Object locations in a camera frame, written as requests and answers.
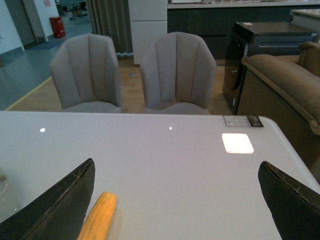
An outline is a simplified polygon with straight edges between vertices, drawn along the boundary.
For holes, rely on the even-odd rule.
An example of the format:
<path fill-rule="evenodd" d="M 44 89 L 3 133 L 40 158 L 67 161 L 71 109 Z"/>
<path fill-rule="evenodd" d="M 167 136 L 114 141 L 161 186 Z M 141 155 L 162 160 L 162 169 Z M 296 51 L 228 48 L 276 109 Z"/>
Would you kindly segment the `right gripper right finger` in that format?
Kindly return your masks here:
<path fill-rule="evenodd" d="M 283 240 L 320 238 L 320 194 L 267 161 L 258 170 L 264 200 Z"/>

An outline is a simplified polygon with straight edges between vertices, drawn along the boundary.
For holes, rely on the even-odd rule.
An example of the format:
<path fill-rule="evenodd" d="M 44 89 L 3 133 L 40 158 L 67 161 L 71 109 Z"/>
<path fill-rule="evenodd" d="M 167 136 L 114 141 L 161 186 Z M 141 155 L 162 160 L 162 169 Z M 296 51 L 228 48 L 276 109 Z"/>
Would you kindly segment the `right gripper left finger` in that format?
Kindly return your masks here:
<path fill-rule="evenodd" d="M 95 182 L 89 158 L 42 195 L 0 224 L 2 240 L 75 240 L 78 238 Z"/>

